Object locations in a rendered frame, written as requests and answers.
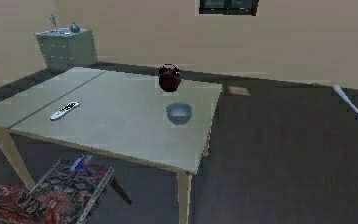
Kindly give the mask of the grey blue bowl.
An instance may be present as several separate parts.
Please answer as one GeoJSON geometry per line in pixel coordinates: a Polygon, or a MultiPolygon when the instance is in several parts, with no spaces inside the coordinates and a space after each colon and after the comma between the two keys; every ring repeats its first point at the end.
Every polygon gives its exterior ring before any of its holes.
{"type": "Polygon", "coordinates": [[[166,106],[166,115],[172,123],[187,123],[192,117],[192,107],[187,103],[171,103],[166,106]]]}

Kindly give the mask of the pale green wooden table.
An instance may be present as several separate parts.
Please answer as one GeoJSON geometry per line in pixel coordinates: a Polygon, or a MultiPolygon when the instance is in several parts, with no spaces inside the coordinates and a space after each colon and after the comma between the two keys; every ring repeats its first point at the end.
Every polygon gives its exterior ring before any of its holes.
{"type": "Polygon", "coordinates": [[[121,158],[177,175],[179,224],[188,224],[191,179],[207,143],[222,87],[184,80],[164,92],[155,76],[75,67],[0,102],[0,149],[27,188],[34,181],[11,136],[121,158]],[[70,102],[80,105],[51,121],[70,102]],[[187,103],[192,117],[172,123],[171,103],[187,103]]]}

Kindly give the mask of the small tan flat box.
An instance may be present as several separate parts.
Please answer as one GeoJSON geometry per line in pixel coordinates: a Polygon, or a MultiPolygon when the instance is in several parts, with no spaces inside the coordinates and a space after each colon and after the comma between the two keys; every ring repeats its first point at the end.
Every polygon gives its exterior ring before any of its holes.
{"type": "Polygon", "coordinates": [[[240,96],[250,96],[251,95],[250,91],[244,87],[229,86],[228,90],[229,90],[229,93],[233,94],[233,95],[240,95],[240,96]]]}

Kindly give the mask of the shiny rainbow disc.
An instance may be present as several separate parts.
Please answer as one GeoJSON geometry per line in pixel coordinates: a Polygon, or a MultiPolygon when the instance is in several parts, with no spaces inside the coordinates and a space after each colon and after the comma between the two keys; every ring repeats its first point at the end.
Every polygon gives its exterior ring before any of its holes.
{"type": "Polygon", "coordinates": [[[93,156],[84,154],[75,160],[73,165],[70,167],[71,171],[83,171],[92,161],[93,156]]]}

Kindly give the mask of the white remote control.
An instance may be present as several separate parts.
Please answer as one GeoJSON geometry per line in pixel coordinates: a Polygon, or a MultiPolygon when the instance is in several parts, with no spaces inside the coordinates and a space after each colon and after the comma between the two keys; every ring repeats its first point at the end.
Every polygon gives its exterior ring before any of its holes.
{"type": "Polygon", "coordinates": [[[65,105],[60,110],[56,111],[50,116],[51,121],[58,120],[62,118],[64,115],[72,111],[73,109],[77,108],[80,105],[79,102],[70,102],[69,104],[65,105]]]}

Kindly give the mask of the pale green chest of drawers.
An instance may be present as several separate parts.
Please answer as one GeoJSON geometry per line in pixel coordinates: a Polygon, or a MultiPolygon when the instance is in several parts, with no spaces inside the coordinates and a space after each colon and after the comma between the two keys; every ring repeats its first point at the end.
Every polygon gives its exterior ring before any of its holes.
{"type": "Polygon", "coordinates": [[[82,29],[73,33],[69,28],[59,28],[36,33],[35,37],[50,70],[66,71],[98,61],[91,30],[82,29]]]}

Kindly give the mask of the red patterned chair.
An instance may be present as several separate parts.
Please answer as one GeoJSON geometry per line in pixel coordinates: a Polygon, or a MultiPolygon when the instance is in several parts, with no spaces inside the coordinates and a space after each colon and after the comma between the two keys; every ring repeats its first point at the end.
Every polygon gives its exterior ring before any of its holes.
{"type": "Polygon", "coordinates": [[[71,161],[58,160],[29,191],[0,185],[0,224],[89,224],[109,188],[126,203],[132,202],[114,168],[91,164],[73,171],[71,167],[71,161]]]}

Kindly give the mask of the silver baseball bat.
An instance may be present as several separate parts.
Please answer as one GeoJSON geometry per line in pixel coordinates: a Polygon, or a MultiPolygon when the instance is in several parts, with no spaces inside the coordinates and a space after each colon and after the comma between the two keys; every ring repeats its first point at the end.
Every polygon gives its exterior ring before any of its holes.
{"type": "Polygon", "coordinates": [[[354,110],[354,112],[358,115],[357,106],[349,99],[349,97],[342,90],[342,88],[339,85],[334,85],[333,89],[354,110]]]}

